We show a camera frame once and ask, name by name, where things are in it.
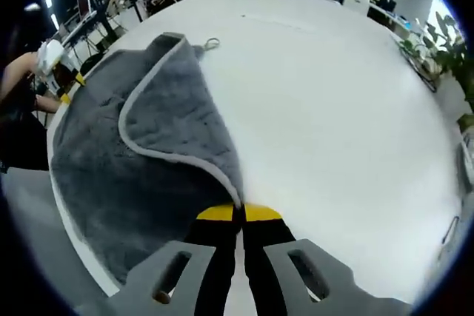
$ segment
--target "green leaves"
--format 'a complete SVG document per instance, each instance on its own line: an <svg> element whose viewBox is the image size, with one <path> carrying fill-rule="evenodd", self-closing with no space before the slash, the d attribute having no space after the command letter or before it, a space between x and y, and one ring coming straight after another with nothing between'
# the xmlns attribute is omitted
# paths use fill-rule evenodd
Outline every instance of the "green leaves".
<svg viewBox="0 0 474 316"><path fill-rule="evenodd" d="M435 44L426 36L423 36L423 42L424 42L424 45L429 49L431 50L432 48L434 48Z"/></svg>
<svg viewBox="0 0 474 316"><path fill-rule="evenodd" d="M441 17L441 15L438 12L436 12L436 20L438 21L439 28L441 29L441 32L443 33L443 35L449 38L450 34L448 33L448 30L447 30L447 24L446 22L444 22L444 19Z"/></svg>
<svg viewBox="0 0 474 316"><path fill-rule="evenodd" d="M454 40L454 44L463 44L464 39L462 38L462 35L460 33L456 33L456 38Z"/></svg>
<svg viewBox="0 0 474 316"><path fill-rule="evenodd" d="M453 50L453 46L448 42L448 40L446 40L446 42L444 42L441 47L444 47L446 50L448 51L451 51Z"/></svg>
<svg viewBox="0 0 474 316"><path fill-rule="evenodd" d="M429 22L427 22L427 26L428 26L427 31L431 35L433 42L434 43L438 42L438 33L436 32L436 28L432 26Z"/></svg>
<svg viewBox="0 0 474 316"><path fill-rule="evenodd" d="M412 58L420 58L420 50L416 50L409 40L403 40L399 43L400 48Z"/></svg>
<svg viewBox="0 0 474 316"><path fill-rule="evenodd" d="M452 26L452 27L456 26L456 21L449 15L446 15L443 21L446 24L446 26Z"/></svg>
<svg viewBox="0 0 474 316"><path fill-rule="evenodd" d="M461 132L464 132L467 130L469 127L474 125L474 115L470 114L464 114L461 116L461 118L458 120L459 128L461 129Z"/></svg>
<svg viewBox="0 0 474 316"><path fill-rule="evenodd" d="M433 56L435 62L441 67L441 74L450 71L450 64L452 62L452 56L447 51L438 51Z"/></svg>

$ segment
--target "desk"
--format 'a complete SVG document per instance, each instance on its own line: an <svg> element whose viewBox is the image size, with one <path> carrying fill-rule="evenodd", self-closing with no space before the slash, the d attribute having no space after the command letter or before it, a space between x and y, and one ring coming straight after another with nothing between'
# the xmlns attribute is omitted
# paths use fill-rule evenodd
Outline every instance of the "desk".
<svg viewBox="0 0 474 316"><path fill-rule="evenodd" d="M389 14L386 10L382 9L378 5L370 3L370 8L378 11L387 18L387 27L392 30L396 35L398 35L404 40L408 38L408 36L410 35L410 30L407 29L403 22L398 20L395 16Z"/></svg>
<svg viewBox="0 0 474 316"><path fill-rule="evenodd" d="M201 68L236 146L247 201L280 212L297 238L351 267L370 294L413 302L460 203L449 133L390 33L324 0L186 0L109 53L143 50L164 31L191 44L220 39ZM49 159L66 110L48 130ZM74 247L112 295L117 285L51 179ZM226 315L255 314L242 269L238 247Z"/></svg>
<svg viewBox="0 0 474 316"><path fill-rule="evenodd" d="M61 45L62 47L66 47L68 44L71 42L75 42L75 37L76 36L81 36L82 30L86 29L88 25L93 26L93 22L96 22L96 15L97 15L97 10L94 10L90 14L87 14L87 16L82 19L76 27L74 27L74 30L67 35L67 37L62 41Z"/></svg>
<svg viewBox="0 0 474 316"><path fill-rule="evenodd" d="M146 10L142 7L139 7L138 10L141 12L142 18L145 19L147 16ZM109 25L112 27L112 30L121 26L128 31L138 26L138 24L140 24L140 21L132 7L121 11L118 15L109 19ZM93 44L98 44L105 35L107 35L107 31L105 30L104 25L99 23L96 25L94 30L87 35L87 39ZM69 57L78 68L80 68L81 63L84 63L84 61L91 55L97 53L96 49L90 46L84 39L79 40L73 48L70 48L67 51Z"/></svg>

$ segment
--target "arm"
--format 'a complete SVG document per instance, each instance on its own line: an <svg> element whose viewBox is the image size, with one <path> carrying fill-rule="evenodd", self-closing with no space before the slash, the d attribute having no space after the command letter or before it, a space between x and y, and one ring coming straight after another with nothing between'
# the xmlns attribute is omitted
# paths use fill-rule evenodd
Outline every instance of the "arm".
<svg viewBox="0 0 474 316"><path fill-rule="evenodd" d="M0 83L0 101L20 82L28 72L33 72L36 66L36 53L29 52L19 56L7 65Z"/></svg>
<svg viewBox="0 0 474 316"><path fill-rule="evenodd" d="M119 12L119 2L120 0L109 0L109 4L105 10L106 14L109 16L116 15Z"/></svg>
<svg viewBox="0 0 474 316"><path fill-rule="evenodd" d="M53 98L48 98L41 95L36 96L36 107L40 111L54 114L56 111L58 111L60 105L61 103Z"/></svg>

